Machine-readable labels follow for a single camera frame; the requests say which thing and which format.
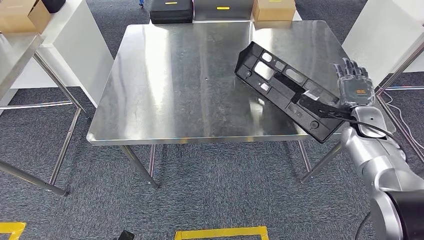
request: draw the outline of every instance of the black cable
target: black cable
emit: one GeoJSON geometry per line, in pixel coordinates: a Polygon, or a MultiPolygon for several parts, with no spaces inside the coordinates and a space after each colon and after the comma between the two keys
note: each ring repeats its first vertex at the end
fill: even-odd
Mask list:
{"type": "Polygon", "coordinates": [[[367,126],[369,128],[375,129],[375,130],[377,130],[379,132],[382,132],[382,133],[386,134],[389,138],[393,139],[397,143],[397,145],[399,146],[400,150],[402,150],[403,153],[406,156],[407,152],[404,150],[404,148],[400,144],[399,140],[396,137],[394,137],[393,134],[391,134],[390,132],[388,132],[386,130],[383,130],[383,129],[377,127],[377,126],[368,124],[366,122],[355,121],[355,120],[352,120],[352,119],[347,119],[347,118],[344,118],[344,117],[339,117],[339,116],[336,116],[336,115],[334,115],[334,114],[332,114],[330,112],[328,112],[328,115],[331,116],[332,118],[335,118],[335,119],[338,119],[338,120],[342,120],[342,121],[345,121],[345,122],[348,122],[348,123],[351,123],[351,124],[364,125],[364,126],[367,126]]]}
{"type": "Polygon", "coordinates": [[[355,240],[359,239],[359,234],[361,234],[361,230],[364,228],[365,222],[370,218],[371,212],[369,211],[363,220],[360,222],[358,229],[356,230],[355,240]]]}

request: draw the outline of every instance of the gray carpet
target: gray carpet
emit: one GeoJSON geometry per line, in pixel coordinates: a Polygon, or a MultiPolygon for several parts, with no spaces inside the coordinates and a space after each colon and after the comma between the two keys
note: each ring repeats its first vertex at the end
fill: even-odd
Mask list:
{"type": "MultiPolygon", "coordinates": [[[[365,3],[359,0],[298,0],[303,19],[324,19],[340,41],[365,3]]],[[[148,22],[137,0],[89,0],[113,55],[125,27],[148,22]]],[[[403,76],[420,81],[421,75],[403,76]]],[[[79,88],[72,92],[92,113],[79,88]]],[[[424,92],[394,92],[415,137],[424,142],[424,92]]],[[[12,104],[64,99],[58,89],[20,90],[12,104]]],[[[73,106],[8,110],[0,116],[0,159],[49,180],[74,114],[73,106]]],[[[308,184],[296,142],[175,144],[159,146],[151,189],[117,147],[94,147],[85,139],[90,123],[80,117],[58,176],[70,191],[58,197],[0,172],[0,222],[21,221],[23,240],[111,240],[124,229],[137,240],[171,240],[175,231],[267,226],[270,240],[351,240],[368,211],[361,180],[344,153],[308,184]]],[[[306,141],[312,164],[335,144],[306,141]]],[[[411,168],[424,170],[407,145],[411,168]]],[[[134,146],[147,165],[148,146],[134,146]]],[[[374,239],[367,222],[361,239],[374,239]]],[[[229,237],[253,240],[257,237],[229,237]]]]}

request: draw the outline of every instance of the black storage box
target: black storage box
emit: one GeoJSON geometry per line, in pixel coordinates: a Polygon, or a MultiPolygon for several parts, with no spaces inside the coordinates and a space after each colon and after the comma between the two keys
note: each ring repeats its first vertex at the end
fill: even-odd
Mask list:
{"type": "Polygon", "coordinates": [[[63,7],[66,0],[42,0],[49,13],[55,14],[63,7]]]}
{"type": "Polygon", "coordinates": [[[154,0],[150,9],[152,24],[186,24],[193,22],[192,0],[154,0]]]}

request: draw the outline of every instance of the cardboard box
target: cardboard box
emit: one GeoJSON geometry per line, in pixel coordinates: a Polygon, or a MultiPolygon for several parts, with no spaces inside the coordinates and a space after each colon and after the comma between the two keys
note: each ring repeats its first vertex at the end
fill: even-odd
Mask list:
{"type": "Polygon", "coordinates": [[[255,21],[292,21],[296,12],[295,0],[254,0],[255,21]]]}
{"type": "Polygon", "coordinates": [[[43,33],[51,15],[41,0],[3,0],[0,2],[0,32],[43,33]]]}

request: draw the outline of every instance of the black case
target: black case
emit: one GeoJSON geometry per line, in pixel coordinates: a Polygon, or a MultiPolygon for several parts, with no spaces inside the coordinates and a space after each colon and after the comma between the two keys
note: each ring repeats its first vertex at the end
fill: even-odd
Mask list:
{"type": "Polygon", "coordinates": [[[193,22],[192,0],[154,0],[150,9],[152,24],[186,24],[193,22]]]}
{"type": "Polygon", "coordinates": [[[235,74],[320,143],[324,143],[343,124],[338,119],[319,117],[303,104],[306,91],[333,103],[339,100],[336,96],[253,41],[240,52],[235,74]],[[257,72],[258,65],[267,69],[268,76],[257,72]]]}
{"type": "Polygon", "coordinates": [[[63,7],[66,0],[42,0],[49,13],[55,14],[63,7]]]}

